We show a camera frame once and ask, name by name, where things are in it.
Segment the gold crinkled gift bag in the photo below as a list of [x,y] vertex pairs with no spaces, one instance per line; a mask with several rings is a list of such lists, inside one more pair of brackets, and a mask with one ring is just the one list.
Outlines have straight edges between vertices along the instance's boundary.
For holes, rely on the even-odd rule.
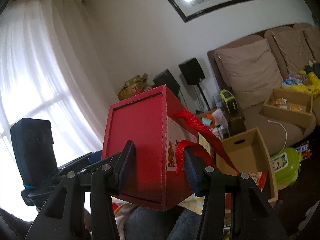
[[123,101],[132,96],[150,90],[150,86],[148,85],[148,77],[148,74],[143,74],[142,76],[136,75],[135,77],[127,80],[117,94],[118,99]]

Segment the red stitched box bag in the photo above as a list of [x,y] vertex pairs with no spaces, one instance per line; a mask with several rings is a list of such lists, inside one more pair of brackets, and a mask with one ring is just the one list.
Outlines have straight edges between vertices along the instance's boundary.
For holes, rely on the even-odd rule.
[[183,167],[186,145],[199,150],[207,165],[214,161],[198,143],[202,135],[227,165],[235,168],[221,140],[190,113],[167,86],[115,103],[109,109],[103,158],[120,152],[127,141],[136,157],[119,199],[154,210],[168,210],[192,195]]

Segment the cardboard tray box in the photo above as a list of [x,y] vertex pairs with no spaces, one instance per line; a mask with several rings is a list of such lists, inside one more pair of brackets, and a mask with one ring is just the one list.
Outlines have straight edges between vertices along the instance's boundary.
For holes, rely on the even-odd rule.
[[278,189],[271,158],[259,128],[255,127],[227,139],[222,145],[233,162],[242,173],[268,172],[263,193],[271,206],[278,200]]

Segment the beige cushion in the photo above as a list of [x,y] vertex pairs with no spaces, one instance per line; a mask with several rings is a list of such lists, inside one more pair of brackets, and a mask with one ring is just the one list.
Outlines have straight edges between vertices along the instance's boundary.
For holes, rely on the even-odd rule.
[[302,30],[276,31],[272,36],[289,73],[298,73],[313,61],[312,52]]
[[283,81],[266,39],[240,47],[218,49],[216,55],[242,109],[263,103]]
[[320,61],[320,31],[319,27],[313,26],[302,29],[306,42],[312,52],[315,61]]

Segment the Snickers pack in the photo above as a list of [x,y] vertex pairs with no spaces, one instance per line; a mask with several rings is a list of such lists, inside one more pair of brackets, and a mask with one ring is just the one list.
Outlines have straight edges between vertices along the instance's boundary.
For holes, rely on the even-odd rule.
[[311,147],[310,147],[310,142],[306,141],[303,142],[300,146],[298,146],[296,148],[296,151],[298,152],[298,154],[300,154],[302,156],[302,159],[310,159],[312,156],[312,152],[311,152]]

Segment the black speaker on stand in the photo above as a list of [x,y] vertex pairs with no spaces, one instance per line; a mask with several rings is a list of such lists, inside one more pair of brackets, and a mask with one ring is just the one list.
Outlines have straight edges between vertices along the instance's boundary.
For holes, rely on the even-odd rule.
[[175,96],[178,96],[180,92],[180,85],[168,69],[155,76],[153,82],[157,86],[166,85]]
[[204,103],[206,104],[207,106],[207,109],[208,110],[211,110],[210,108],[210,105],[206,99],[206,96],[204,95],[204,92],[201,88],[201,85],[200,85],[200,82],[202,80],[204,80],[206,77],[204,75],[204,72],[197,60],[197,58],[192,58],[192,59],[189,59],[187,61],[184,61],[182,63],[180,63],[178,65],[186,83],[190,86],[197,86],[201,95],[202,95],[202,98],[204,100]]

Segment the left black speaker on stand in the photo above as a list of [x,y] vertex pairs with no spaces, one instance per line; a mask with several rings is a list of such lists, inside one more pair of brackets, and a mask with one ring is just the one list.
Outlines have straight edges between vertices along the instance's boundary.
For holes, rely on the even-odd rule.
[[175,96],[178,96],[180,92],[180,85],[168,69],[155,76],[153,82],[157,86],[166,85]]

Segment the open box with clutter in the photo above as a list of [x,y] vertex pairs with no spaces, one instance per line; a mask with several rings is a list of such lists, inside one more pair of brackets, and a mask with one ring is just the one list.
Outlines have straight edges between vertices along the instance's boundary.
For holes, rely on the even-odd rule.
[[214,133],[220,140],[230,137],[228,122],[222,109],[214,109],[197,114],[196,117],[204,126]]

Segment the white sheer curtain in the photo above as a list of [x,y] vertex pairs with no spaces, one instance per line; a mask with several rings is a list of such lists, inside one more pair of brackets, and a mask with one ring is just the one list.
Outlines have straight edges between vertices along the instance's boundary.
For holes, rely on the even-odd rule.
[[37,210],[21,197],[13,124],[49,120],[59,165],[102,148],[117,98],[96,37],[82,0],[14,0],[1,14],[1,208],[18,218]]

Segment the right black speaker on stand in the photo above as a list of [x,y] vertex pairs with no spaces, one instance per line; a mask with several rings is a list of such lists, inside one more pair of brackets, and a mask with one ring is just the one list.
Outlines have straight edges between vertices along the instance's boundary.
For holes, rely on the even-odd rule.
[[202,98],[204,100],[204,103],[206,104],[207,106],[207,109],[208,110],[211,110],[210,108],[210,105],[206,99],[206,96],[204,95],[204,92],[201,88],[201,85],[200,85],[200,82],[202,80],[204,80],[206,77],[204,75],[204,72],[197,60],[197,58],[192,58],[192,59],[189,59],[187,61],[184,61],[182,63],[180,63],[178,65],[186,83],[190,86],[197,86],[201,95],[202,95]]

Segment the green portable radio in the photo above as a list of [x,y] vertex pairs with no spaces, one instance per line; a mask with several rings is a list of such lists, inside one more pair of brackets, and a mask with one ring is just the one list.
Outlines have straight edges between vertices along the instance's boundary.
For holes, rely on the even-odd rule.
[[222,105],[230,114],[238,113],[238,104],[236,98],[226,89],[220,90]]

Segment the red cartoon cat bag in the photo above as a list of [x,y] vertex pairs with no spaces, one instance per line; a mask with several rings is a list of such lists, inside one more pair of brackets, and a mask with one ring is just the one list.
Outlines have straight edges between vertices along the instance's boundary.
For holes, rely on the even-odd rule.
[[259,188],[259,190],[263,191],[267,181],[268,172],[267,171],[251,172],[249,173],[249,176],[253,179],[253,181]]

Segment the brown sofa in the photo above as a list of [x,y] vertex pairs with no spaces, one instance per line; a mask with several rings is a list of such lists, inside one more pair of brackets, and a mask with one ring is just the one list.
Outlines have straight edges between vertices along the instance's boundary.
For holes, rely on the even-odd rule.
[[208,51],[220,89],[229,90],[247,129],[258,127],[270,154],[290,147],[319,126],[319,95],[301,114],[266,105],[283,81],[319,59],[319,29],[308,23],[284,25],[248,35]]

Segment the cardboard tray on sofa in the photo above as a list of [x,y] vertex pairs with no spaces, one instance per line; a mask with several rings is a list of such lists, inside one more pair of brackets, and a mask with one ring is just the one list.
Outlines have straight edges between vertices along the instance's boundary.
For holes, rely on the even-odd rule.
[[263,104],[263,115],[270,119],[309,128],[312,109],[312,95],[291,90],[274,89]]

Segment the yellow plastic bag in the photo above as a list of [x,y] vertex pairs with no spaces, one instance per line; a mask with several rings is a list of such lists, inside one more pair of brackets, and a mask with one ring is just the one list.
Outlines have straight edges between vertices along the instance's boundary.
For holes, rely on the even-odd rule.
[[309,74],[290,73],[287,78],[282,81],[281,88],[310,94],[315,99],[319,97],[319,78],[313,72]]

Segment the green plastic kids case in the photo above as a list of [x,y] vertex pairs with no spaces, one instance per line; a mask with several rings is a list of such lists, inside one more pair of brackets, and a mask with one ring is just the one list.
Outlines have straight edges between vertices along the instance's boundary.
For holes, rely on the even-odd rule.
[[282,152],[271,157],[278,191],[296,182],[302,160],[302,154],[291,147],[285,148]]

